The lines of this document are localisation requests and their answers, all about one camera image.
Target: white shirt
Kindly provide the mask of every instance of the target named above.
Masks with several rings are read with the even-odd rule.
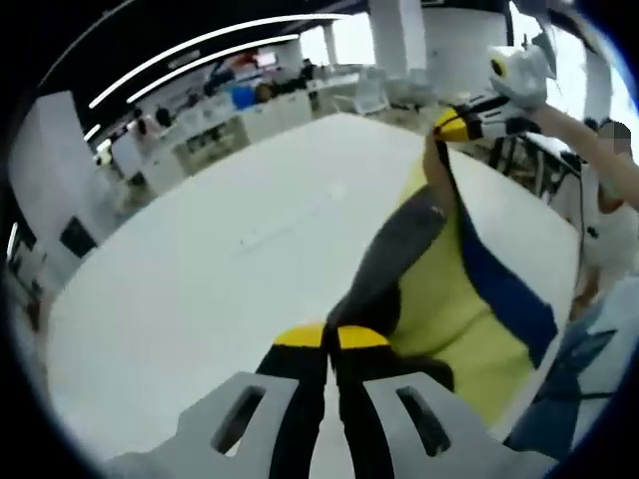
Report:
[[[598,268],[599,289],[608,289],[615,281],[634,267],[639,249],[639,215],[624,203],[615,212],[604,215],[599,210],[599,178],[593,169],[583,166],[583,225],[586,235],[583,241],[581,273],[576,294],[585,286],[586,269]],[[569,220],[583,235],[579,205],[579,180],[567,176],[550,203],[562,217]]]

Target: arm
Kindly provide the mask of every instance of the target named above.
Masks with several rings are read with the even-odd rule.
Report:
[[[572,175],[566,176],[561,185],[559,185],[559,190],[552,200],[550,201],[550,207],[555,210],[555,212],[564,218],[567,222],[572,224],[571,220],[571,204],[574,203],[573,195],[578,195],[579,192],[579,179],[573,177]]]
[[[426,181],[432,187],[444,214],[448,217],[454,211],[456,196],[448,170],[439,157],[437,143],[432,133],[425,138],[421,165]]]
[[[531,119],[544,135],[566,143],[601,178],[610,179],[624,200],[639,212],[639,168],[634,162],[611,152],[599,141],[596,133],[553,107],[544,106],[536,110]]]
[[[600,275],[601,270],[599,268],[589,268],[586,271],[586,286],[583,292],[575,298],[575,300],[579,301],[584,307],[587,307],[599,292]]]

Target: chair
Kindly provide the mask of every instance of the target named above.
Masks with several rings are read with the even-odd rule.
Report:
[[[368,71],[359,77],[354,97],[333,95],[333,104],[338,111],[345,111],[344,105],[352,107],[358,115],[370,115],[390,108],[390,102],[383,87],[384,74]]]

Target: white table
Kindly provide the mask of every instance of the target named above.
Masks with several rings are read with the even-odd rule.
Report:
[[[307,89],[310,92],[318,92],[328,88],[343,87],[344,85],[354,85],[359,81],[359,73],[350,73],[348,75],[340,75],[327,79],[309,80]]]
[[[524,133],[523,136],[526,140],[530,141],[540,150],[546,152],[553,157],[559,164],[566,168],[573,175],[579,176],[577,172],[570,164],[568,164],[561,156],[562,153],[570,152],[571,149],[568,145],[556,138],[544,137],[537,133]]]
[[[325,317],[421,148],[414,133],[334,115],[250,146],[139,212],[53,306],[49,382],[64,423],[101,459],[172,436],[184,409],[255,370],[277,334]],[[453,150],[451,165],[480,236],[523,270],[562,330],[574,232],[489,167]],[[527,407],[558,340],[495,435]],[[329,384],[312,477],[349,474],[336,398]]]
[[[215,98],[208,100],[215,104]],[[239,118],[250,143],[282,133],[312,120],[311,104],[307,91],[280,95],[265,104],[238,111],[233,104],[215,108],[202,103],[184,111],[176,125],[163,132],[158,148],[149,155],[155,159],[162,152],[173,151],[188,139],[201,135],[234,118]]]

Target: person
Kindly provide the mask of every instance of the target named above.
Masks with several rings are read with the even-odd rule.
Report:
[[[597,130],[599,130],[599,122],[597,122],[594,118],[592,117],[586,117],[583,119],[583,124],[588,127],[590,130],[592,130],[593,132],[596,132]]]
[[[256,86],[256,100],[258,103],[268,103],[274,96],[273,88],[267,83]]]
[[[631,135],[619,122],[607,120],[597,132],[602,144],[632,162]],[[592,300],[633,267],[639,249],[639,216],[609,180],[603,180],[590,165],[581,168],[581,178],[564,179],[551,206],[571,223],[583,240],[580,274],[572,317],[579,317]]]
[[[158,110],[156,110],[156,121],[158,122],[158,125],[164,128],[169,128],[172,124],[169,110],[162,105],[159,105]]]
[[[303,64],[302,70],[300,71],[300,78],[303,78],[305,81],[312,80],[315,76],[316,66],[309,58],[304,58]]]
[[[195,107],[200,101],[200,95],[194,89],[189,89],[187,92],[187,108]]]
[[[568,145],[597,176],[615,189],[625,203],[639,212],[639,167],[631,160],[630,139],[614,138],[614,133],[628,135],[618,122],[617,129],[593,132],[578,120],[548,105],[536,109],[530,119],[547,137],[554,137]]]
[[[143,115],[140,108],[133,111],[133,121],[127,125],[127,130],[133,135],[143,155],[153,149],[160,135],[160,127],[149,115]]]

